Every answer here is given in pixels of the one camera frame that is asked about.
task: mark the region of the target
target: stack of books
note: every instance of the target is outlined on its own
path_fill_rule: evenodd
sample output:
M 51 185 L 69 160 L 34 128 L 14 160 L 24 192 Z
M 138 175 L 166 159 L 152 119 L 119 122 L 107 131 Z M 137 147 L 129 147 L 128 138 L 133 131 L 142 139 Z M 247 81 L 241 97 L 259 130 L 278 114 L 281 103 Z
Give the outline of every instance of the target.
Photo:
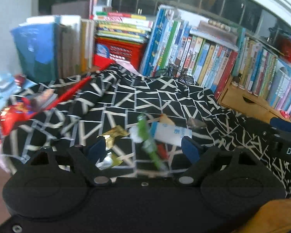
M 94 30 L 94 21 L 78 15 L 49 15 L 27 18 L 11 34 L 23 73 L 43 83 L 92 67 Z
M 181 69 L 187 69 L 198 85 L 220 92 L 237 52 L 227 47 L 231 45 L 219 44 L 224 41 L 216 40 L 215 36 L 206 39 L 203 35 L 206 34 L 182 20 L 176 9 L 160 6 L 139 72 L 154 76 L 172 62 L 178 66 L 177 76 Z
M 153 27 L 153 16 L 117 12 L 96 12 L 97 35 L 137 43 L 146 43 Z

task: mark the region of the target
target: metal bolt head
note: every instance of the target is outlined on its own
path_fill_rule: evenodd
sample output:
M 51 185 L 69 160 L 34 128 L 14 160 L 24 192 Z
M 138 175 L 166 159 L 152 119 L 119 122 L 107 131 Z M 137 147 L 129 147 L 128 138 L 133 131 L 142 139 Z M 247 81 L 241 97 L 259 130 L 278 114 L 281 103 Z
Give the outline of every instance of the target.
M 182 176 L 179 178 L 179 182 L 181 184 L 192 184 L 194 182 L 194 179 L 190 176 Z
M 22 233 L 23 231 L 23 228 L 17 224 L 15 224 L 13 227 L 12 227 L 12 230 L 14 233 Z

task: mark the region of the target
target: book spine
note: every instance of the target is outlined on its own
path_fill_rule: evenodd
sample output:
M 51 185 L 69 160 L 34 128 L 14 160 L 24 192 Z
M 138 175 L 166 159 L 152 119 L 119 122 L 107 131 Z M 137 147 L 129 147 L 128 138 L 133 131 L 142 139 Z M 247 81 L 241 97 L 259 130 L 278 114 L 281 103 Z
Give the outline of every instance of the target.
M 288 83 L 287 88 L 283 92 L 283 97 L 280 99 L 280 101 L 278 103 L 278 106 L 276 108 L 277 110 L 281 110 L 282 105 L 283 105 L 284 101 L 286 100 L 290 89 L 291 89 L 291 78 L 289 79 L 289 83 Z
M 193 36 L 190 47 L 189 47 L 189 51 L 187 52 L 186 59 L 185 59 L 184 65 L 183 65 L 184 69 L 189 69 L 189 64 L 190 64 L 191 59 L 192 59 L 192 54 L 193 54 L 193 50 L 194 50 L 194 47 L 196 44 L 196 40 L 197 40 L 197 37 Z
M 187 26 L 187 24 L 188 24 L 188 21 L 181 22 L 180 29 L 179 29 L 177 37 L 175 39 L 175 43 L 174 43 L 174 45 L 172 46 L 172 49 L 171 49 L 170 60 L 172 62 L 175 62 L 175 59 L 177 57 L 176 51 L 177 51 L 178 45 L 180 43 L 180 39 L 182 38 L 182 35 L 184 33 L 184 30 L 185 30 L 185 27 Z
M 195 68 L 195 64 L 196 64 L 196 61 L 198 58 L 199 51 L 200 51 L 201 46 L 203 44 L 203 41 L 204 40 L 201 37 L 198 37 L 196 39 L 196 44 L 195 44 L 194 49 L 193 49 L 192 59 L 191 59 L 191 62 L 189 64 L 189 67 L 188 67 L 189 68 L 188 72 L 187 72 L 188 75 L 193 74 L 193 69 Z
M 181 59 L 180 65 L 179 65 L 179 70 L 181 70 L 183 68 L 184 62 L 186 60 L 187 53 L 189 51 L 189 47 L 191 45 L 191 41 L 192 41 L 192 37 L 189 36 L 187 41 L 186 41 L 186 45 L 185 45 L 185 48 L 184 48 L 182 59 Z
M 216 67 L 214 67 L 212 74 L 210 75 L 211 78 L 210 78 L 210 81 L 208 82 L 208 85 L 206 86 L 207 88 L 210 88 L 211 89 L 211 87 L 212 87 L 212 85 L 214 83 L 214 80 L 216 78 L 216 75 L 219 72 L 220 66 L 223 65 L 223 60 L 224 60 L 224 57 L 225 57 L 225 53 L 226 52 L 227 52 L 227 48 L 226 47 L 223 47 L 222 52 L 221 52 L 221 55 L 219 57 L 219 61 L 218 61 L 217 65 L 216 65 Z
M 181 59 L 182 59 L 182 56 L 183 56 L 183 52 L 184 52 L 184 49 L 185 49 L 186 41 L 187 41 L 187 39 L 189 37 L 190 29 L 191 29 L 191 26 L 187 25 L 185 27 L 185 30 L 184 30 L 183 35 L 181 37 L 181 40 L 180 40 L 180 43 L 179 43 L 179 46 L 178 46 L 177 57 L 176 57 L 176 59 L 174 61 L 175 65 L 177 65 L 177 66 L 180 65 L 180 62 L 181 62 Z
M 274 55 L 273 56 L 273 61 L 272 61 L 272 69 L 271 69 L 271 72 L 270 72 L 270 79 L 269 79 L 269 82 L 268 82 L 268 84 L 266 86 L 265 92 L 263 94 L 263 98 L 264 99 L 267 99 L 269 91 L 271 89 L 271 86 L 272 86 L 272 83 L 273 83 L 273 80 L 274 80 L 274 76 L 275 76 L 275 72 L 276 72 L 276 64 L 277 64 L 277 57 Z
M 202 60 L 200 60 L 198 62 L 198 66 L 196 67 L 196 71 L 194 73 L 194 76 L 196 76 L 196 78 L 197 78 L 198 85 L 201 85 L 202 82 L 203 82 L 205 73 L 206 73 L 206 71 L 208 69 L 208 66 L 210 64 L 210 61 L 211 61 L 211 58 L 212 58 L 212 55 L 213 55 L 213 52 L 214 52 L 215 48 L 216 48 L 215 45 L 211 45 L 210 48 L 209 48 L 209 52 L 207 54 L 205 62 L 201 62 Z
M 240 65 L 241 65 L 241 61 L 242 61 L 242 55 L 243 55 L 243 50 L 244 47 L 246 45 L 246 39 L 245 39 L 245 33 L 246 33 L 246 29 L 242 28 L 241 29 L 241 33 L 238 37 L 238 43 L 237 43 L 237 47 L 238 47 L 238 55 L 237 55 L 237 59 L 236 59 L 236 63 L 233 69 L 233 76 L 238 76 L 239 74 L 239 69 L 240 69 Z
M 258 96 L 259 92 L 260 92 L 261 83 L 262 83 L 262 80 L 263 80 L 263 73 L 265 72 L 264 69 L 265 69 L 265 63 L 266 63 L 267 55 L 268 55 L 268 51 L 264 49 L 263 50 L 263 54 L 262 54 L 262 58 L 261 58 L 258 77 L 256 78 L 256 80 L 257 80 L 256 81 L 256 85 L 255 85 L 255 88 L 253 90 L 253 94 L 256 95 L 256 96 Z
M 255 77 L 257 76 L 257 72 L 259 71 L 259 68 L 260 68 L 260 61 L 261 61 L 261 57 L 262 57 L 262 52 L 263 50 L 260 49 L 258 51 L 258 54 L 257 54 L 257 58 L 256 58 L 256 61 L 255 61 L 255 67 L 252 71 L 252 75 L 251 75 L 251 78 L 250 78 L 250 82 L 249 82 L 249 85 L 248 85 L 248 92 L 251 92 L 251 89 L 254 85 L 254 81 L 255 81 Z
M 203 81 L 202 81 L 202 84 L 201 84 L 202 87 L 205 87 L 206 82 L 207 82 L 208 77 L 209 77 L 209 74 L 210 74 L 210 72 L 211 72 L 211 69 L 212 69 L 212 67 L 213 67 L 213 65 L 214 65 L 214 62 L 215 62 L 216 59 L 218 58 L 218 53 L 219 53 L 219 52 L 221 53 L 221 50 L 222 50 L 222 46 L 219 45 L 219 44 L 217 44 L 217 45 L 216 45 L 216 48 L 214 49 L 213 55 L 212 55 L 212 57 L 211 57 L 211 61 L 210 61 L 210 63 L 209 63 L 209 66 L 208 66 L 208 68 L 207 68 L 207 71 L 206 71 L 206 73 L 205 73 L 204 79 L 203 79 Z
M 232 50 L 230 50 L 230 49 L 228 49 L 225 52 L 225 56 L 223 58 L 222 65 L 220 66 L 219 71 L 218 71 L 218 73 L 216 75 L 216 78 L 214 79 L 213 84 L 212 84 L 212 86 L 210 88 L 212 92 L 215 92 L 216 91 L 216 88 L 218 86 L 218 83 L 219 83 L 219 81 L 220 81 L 220 79 L 222 77 L 222 74 L 223 74 L 223 72 L 224 72 L 224 70 L 226 68 L 227 62 L 228 62 L 228 60 L 230 58 L 231 52 L 232 52 Z
M 147 71 L 147 68 L 149 66 L 150 59 L 151 59 L 151 57 L 153 55 L 152 51 L 153 51 L 153 48 L 154 48 L 154 42 L 156 40 L 156 36 L 158 34 L 159 28 L 161 27 L 163 14 L 164 14 L 164 10 L 163 9 L 160 9 L 157 12 L 156 19 L 155 19 L 155 24 L 154 24 L 155 27 L 154 27 L 153 31 L 151 32 L 149 43 L 148 43 L 147 48 L 145 50 L 145 54 L 143 56 L 143 59 L 142 59 L 142 62 L 141 62 L 141 66 L 140 66 L 140 70 L 139 70 L 139 72 L 142 75 L 146 75 L 146 71 Z
M 170 62 L 170 60 L 171 60 L 172 48 L 173 48 L 173 46 L 175 45 L 176 38 L 177 38 L 177 36 L 178 36 L 178 33 L 179 33 L 179 30 L 180 30 L 180 27 L 181 27 L 181 25 L 183 26 L 182 23 L 183 23 L 183 22 L 181 22 L 181 23 L 178 22 L 178 24 L 177 24 L 177 28 L 176 28 L 176 30 L 175 30 L 175 33 L 174 33 L 174 36 L 173 36 L 173 38 L 172 38 L 172 42 L 171 42 L 171 45 L 170 45 L 170 48 L 169 48 L 169 53 L 168 53 L 168 55 L 167 55 L 167 57 L 166 57 L 166 62 L 165 62 L 164 68 L 169 64 L 169 62 Z
M 163 60 L 163 56 L 164 56 L 164 53 L 165 53 L 165 49 L 167 47 L 167 43 L 168 43 L 168 39 L 169 39 L 169 36 L 170 36 L 170 33 L 171 33 L 171 30 L 172 30 L 172 25 L 173 25 L 173 20 L 169 19 L 168 20 L 168 24 L 167 24 L 167 28 L 166 28 L 166 32 L 164 34 L 164 38 L 163 38 L 163 43 L 162 43 L 162 49 L 161 49 L 161 53 L 159 55 L 159 59 L 158 59 L 158 62 L 157 62 L 157 65 L 156 65 L 156 68 L 154 69 L 154 72 L 161 69 L 161 64 L 162 64 L 162 60 Z
M 172 40 L 174 38 L 174 35 L 175 35 L 175 32 L 176 32 L 178 24 L 180 24 L 178 21 L 174 21 L 173 24 L 172 24 L 170 35 L 169 35 L 169 38 L 168 38 L 168 41 L 167 41 L 166 48 L 164 50 L 164 55 L 163 55 L 162 63 L 161 63 L 161 66 L 160 66 L 161 69 L 165 68 L 166 62 L 168 63 L 167 57 L 168 57 L 169 50 L 170 50 L 170 47 L 171 47 L 171 42 L 172 42 Z
M 245 66 L 247 64 L 247 58 L 248 58 L 248 52 L 249 52 L 250 44 L 251 44 L 251 41 L 248 38 L 246 46 L 245 46 L 245 50 L 244 50 L 244 57 L 243 57 L 243 60 L 241 62 L 241 68 L 239 69 L 239 74 L 238 74 L 240 79 L 242 78 L 242 75 L 244 73 L 244 68 L 245 68 Z
M 218 83 L 218 86 L 217 86 L 217 89 L 214 93 L 214 97 L 216 99 L 219 99 L 224 87 L 225 87 L 225 84 L 228 80 L 228 77 L 230 76 L 230 73 L 233 69 L 233 66 L 234 66 L 234 63 L 236 61 L 236 58 L 237 58 L 237 52 L 235 51 L 232 51 L 232 53 L 230 54 L 230 59 L 228 60 L 227 62 L 227 65 L 226 65 L 226 68 L 222 74 L 222 77 Z
M 96 21 L 107 21 L 107 22 L 119 22 L 119 23 L 129 23 L 142 27 L 152 28 L 153 21 L 141 20 L 135 18 L 127 18 L 127 17 L 119 17 L 119 16 L 94 16 L 94 20 Z
M 127 32 L 134 32 L 134 33 L 149 35 L 148 31 L 134 29 L 134 28 L 120 26 L 120 25 L 106 25 L 106 24 L 103 24 L 103 23 L 99 23 L 98 24 L 98 28 L 103 29 L 103 30 L 122 30 L 122 31 L 127 31 Z

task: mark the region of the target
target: red book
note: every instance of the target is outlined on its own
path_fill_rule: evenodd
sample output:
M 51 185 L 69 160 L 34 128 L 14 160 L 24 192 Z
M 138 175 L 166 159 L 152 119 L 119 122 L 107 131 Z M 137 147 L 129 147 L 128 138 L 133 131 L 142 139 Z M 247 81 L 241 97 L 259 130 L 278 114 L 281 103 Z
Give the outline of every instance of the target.
M 221 77 L 221 79 L 220 79 L 220 81 L 218 83 L 217 89 L 216 89 L 216 91 L 214 93 L 214 98 L 219 99 L 219 96 L 221 95 L 222 90 L 224 89 L 225 84 L 226 84 L 226 82 L 228 80 L 230 72 L 233 69 L 233 66 L 234 66 L 235 60 L 237 58 L 237 55 L 238 55 L 238 53 L 236 51 L 232 51 L 232 53 L 230 54 L 230 58 L 229 58 L 229 60 L 227 62 L 225 70 L 224 70 L 224 72 L 222 74 L 222 77 Z

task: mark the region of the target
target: red plastic crate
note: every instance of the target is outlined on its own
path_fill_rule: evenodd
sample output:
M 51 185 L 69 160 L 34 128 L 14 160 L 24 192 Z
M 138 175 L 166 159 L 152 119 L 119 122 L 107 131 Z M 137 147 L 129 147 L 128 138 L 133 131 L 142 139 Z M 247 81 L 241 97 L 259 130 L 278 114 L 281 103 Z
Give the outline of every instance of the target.
M 147 44 L 98 37 L 95 45 L 95 53 L 97 55 L 115 61 L 128 62 L 138 71 Z

